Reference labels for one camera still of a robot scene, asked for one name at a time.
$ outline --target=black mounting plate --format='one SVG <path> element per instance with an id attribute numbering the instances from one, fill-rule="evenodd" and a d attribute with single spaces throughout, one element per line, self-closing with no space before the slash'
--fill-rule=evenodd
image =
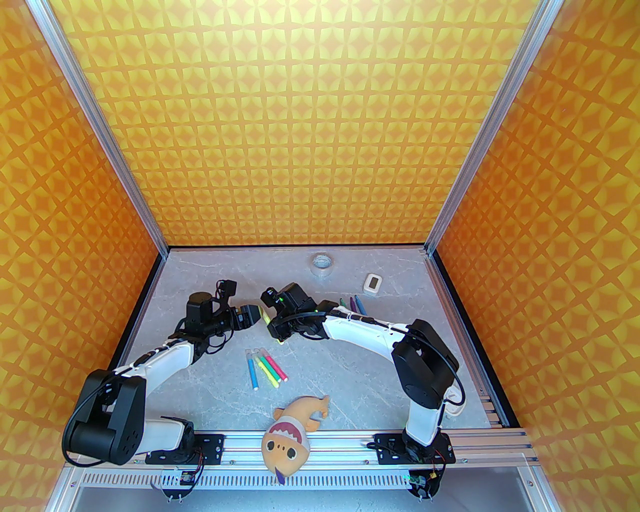
<path id="1" fill-rule="evenodd" d="M 416 464 L 416 461 L 409 455 L 406 450 L 406 446 L 402 439 L 402 434 L 374 434 L 373 440 L 376 444 L 386 446 L 390 450 L 392 450 L 392 452 L 390 452 L 389 450 L 385 450 L 384 448 L 376 449 L 378 464 L 380 464 L 381 466 Z M 456 455 L 453 453 L 451 440 L 449 439 L 449 436 L 442 431 L 436 434 L 436 437 L 434 437 L 432 443 L 428 447 L 425 447 L 424 450 L 427 452 L 432 451 L 433 453 L 433 455 L 424 462 L 425 465 L 453 464 L 456 462 Z"/>
<path id="2" fill-rule="evenodd" d="M 184 450 L 157 450 L 147 454 L 146 464 L 197 466 L 198 450 L 204 455 L 205 466 L 219 466 L 225 450 L 225 437 L 222 434 L 196 434 L 195 442 L 189 454 Z"/>

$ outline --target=stuffed toy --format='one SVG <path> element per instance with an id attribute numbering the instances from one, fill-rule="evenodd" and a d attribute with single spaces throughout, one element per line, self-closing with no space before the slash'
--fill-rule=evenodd
<path id="1" fill-rule="evenodd" d="M 262 459 L 265 466 L 284 485 L 284 479 L 293 475 L 309 458 L 307 431 L 315 432 L 320 426 L 318 420 L 311 419 L 314 412 L 321 412 L 326 418 L 329 396 L 316 398 L 305 396 L 292 402 L 287 408 L 277 408 L 273 412 L 275 423 L 262 437 Z"/>

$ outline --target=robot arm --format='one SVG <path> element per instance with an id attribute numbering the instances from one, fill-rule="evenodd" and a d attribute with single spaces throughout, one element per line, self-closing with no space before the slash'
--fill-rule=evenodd
<path id="1" fill-rule="evenodd" d="M 224 341 L 214 346 L 220 350 L 235 331 L 247 329 L 260 319 L 256 305 L 228 305 L 235 293 L 236 283 L 223 280 L 218 282 L 215 297 L 207 292 L 192 294 L 186 317 L 164 344 L 129 365 L 89 374 L 63 432 L 65 459 L 80 465 L 69 458 L 68 452 L 72 451 L 98 459 L 88 465 L 105 461 L 121 465 L 136 453 L 162 450 L 173 451 L 173 462 L 190 460 L 194 455 L 193 423 L 164 417 L 147 420 L 145 398 L 202 355 L 215 353 L 208 352 L 212 336 L 224 336 Z M 220 305 L 215 312 L 214 302 Z"/>
<path id="2" fill-rule="evenodd" d="M 313 339 L 339 339 L 393 362 L 411 399 L 406 434 L 423 447 L 432 444 L 439 432 L 445 394 L 457 379 L 459 365 L 429 323 L 420 319 L 409 325 L 386 323 L 335 302 L 316 304 L 296 283 L 279 292 L 269 288 L 261 298 L 276 308 L 278 314 L 268 328 L 280 342 L 294 332 Z"/>

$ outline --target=shark teeth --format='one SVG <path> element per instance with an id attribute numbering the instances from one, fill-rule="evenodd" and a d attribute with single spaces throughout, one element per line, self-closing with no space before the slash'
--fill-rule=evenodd
<path id="1" fill-rule="evenodd" d="M 293 434 L 290 434 L 289 432 L 287 432 L 286 430 L 274 430 L 272 432 L 272 434 L 276 434 L 278 436 L 284 436 L 284 437 L 288 437 L 291 440 L 294 440 L 296 443 L 298 442 L 298 440 L 294 437 Z"/>

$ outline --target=black wall edge trim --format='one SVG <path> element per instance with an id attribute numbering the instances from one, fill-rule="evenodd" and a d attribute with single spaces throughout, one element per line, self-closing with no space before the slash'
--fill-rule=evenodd
<path id="1" fill-rule="evenodd" d="M 160 256 L 160 254 L 158 254 L 156 256 L 156 260 L 154 261 L 154 264 L 151 267 L 151 270 L 149 271 L 149 275 L 147 276 L 147 280 L 145 281 L 145 285 L 142 287 L 142 291 L 140 292 L 140 295 L 138 296 L 138 300 L 136 302 L 136 305 L 133 306 L 133 311 L 131 312 L 131 316 L 129 316 L 129 320 L 127 322 L 127 325 L 125 325 L 124 331 L 122 332 L 122 336 L 120 336 L 120 341 L 118 342 L 118 345 L 116 346 L 116 349 L 113 351 L 113 356 L 111 357 L 111 361 L 109 362 L 109 370 L 113 370 L 114 368 L 118 367 L 118 364 L 120 363 L 120 358 L 122 357 L 122 354 L 124 353 L 124 349 L 127 347 L 127 343 L 129 341 L 129 337 L 131 336 L 131 333 L 133 332 L 133 328 L 134 325 L 136 324 L 136 321 L 138 320 L 138 316 L 140 315 L 140 311 L 142 310 L 142 306 L 145 303 L 145 299 L 147 298 L 147 294 L 149 293 L 149 290 L 151 288 L 151 285 L 154 282 L 154 279 L 156 277 L 156 274 L 158 273 L 158 270 L 160 268 L 160 264 L 162 263 L 162 256 Z"/>
<path id="2" fill-rule="evenodd" d="M 465 328 L 467 328 L 467 332 L 471 337 L 471 342 L 474 344 L 474 348 L 476 349 L 478 357 L 480 358 L 480 362 L 484 367 L 484 371 L 486 371 L 487 377 L 489 377 L 489 384 L 491 384 L 491 386 L 493 387 L 495 396 L 500 402 L 500 405 L 502 406 L 504 415 L 506 416 L 507 421 L 509 423 L 508 425 L 505 425 L 505 426 L 509 426 L 512 428 L 520 428 L 520 422 L 516 417 L 516 413 L 513 411 L 513 408 L 509 403 L 509 399 L 507 398 L 507 395 L 504 392 L 504 388 L 502 387 L 502 384 L 500 384 L 500 380 L 498 379 L 498 376 L 496 375 L 495 370 L 491 365 L 491 361 L 489 361 L 489 356 L 486 354 L 486 351 L 484 350 L 482 342 L 480 341 L 480 337 L 478 336 L 478 333 L 476 332 L 476 329 L 474 328 L 474 325 L 471 322 L 471 318 L 469 318 L 469 315 L 467 313 L 467 310 L 465 309 L 464 304 L 462 304 L 460 295 L 458 295 L 458 292 L 455 286 L 453 286 L 453 281 L 451 280 L 451 277 L 449 276 L 449 273 L 447 272 L 447 269 L 444 266 L 444 263 L 442 262 L 442 258 L 440 258 L 440 255 L 438 254 L 437 250 L 433 252 L 433 260 L 435 261 L 436 266 L 438 267 L 438 270 L 440 271 L 440 274 L 444 279 L 445 285 L 449 289 L 449 293 L 451 293 L 451 297 L 453 298 L 453 303 L 458 309 L 458 313 L 462 318 L 462 322 L 464 323 Z"/>
<path id="3" fill-rule="evenodd" d="M 295 247 L 407 247 L 407 246 L 420 246 L 424 247 L 423 242 L 402 242 L 396 244 L 255 244 L 255 245 L 170 245 L 171 249 L 257 249 L 262 247 L 282 247 L 282 248 L 295 248 Z"/>

